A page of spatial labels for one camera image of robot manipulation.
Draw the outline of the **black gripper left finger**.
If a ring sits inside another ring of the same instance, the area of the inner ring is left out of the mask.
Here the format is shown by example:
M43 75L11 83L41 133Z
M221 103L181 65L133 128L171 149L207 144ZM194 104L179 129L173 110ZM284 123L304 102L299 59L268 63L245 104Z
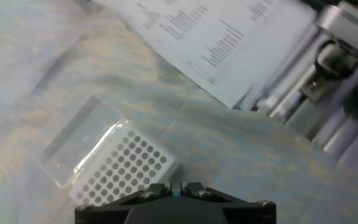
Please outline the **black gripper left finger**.
M151 184L105 205L83 204L75 208L75 224L124 224L129 212L145 202L168 197L170 188L165 184Z

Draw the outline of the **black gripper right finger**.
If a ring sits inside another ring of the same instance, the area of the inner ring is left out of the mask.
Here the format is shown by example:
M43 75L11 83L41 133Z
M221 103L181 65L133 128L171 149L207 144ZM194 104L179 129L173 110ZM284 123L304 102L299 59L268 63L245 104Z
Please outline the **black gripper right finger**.
M247 202L225 194L200 182L190 182L183 187L183 196L217 205L228 223L276 224L276 204L269 200Z

